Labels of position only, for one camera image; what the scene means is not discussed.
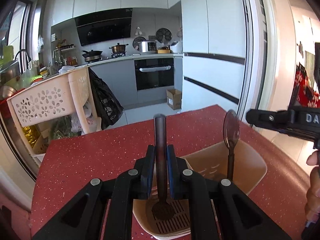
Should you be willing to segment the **person right hand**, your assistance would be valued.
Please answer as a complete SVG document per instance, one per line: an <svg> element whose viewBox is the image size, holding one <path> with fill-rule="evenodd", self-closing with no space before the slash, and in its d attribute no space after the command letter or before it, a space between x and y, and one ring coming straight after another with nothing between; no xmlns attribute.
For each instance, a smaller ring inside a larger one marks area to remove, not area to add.
<svg viewBox="0 0 320 240"><path fill-rule="evenodd" d="M310 188L306 193L307 203L305 206L305 215L308 224L316 223L319 218L319 189L320 189L320 179L319 179L319 151L313 152L307 159L306 164L309 166L314 166L310 173Z"/></svg>

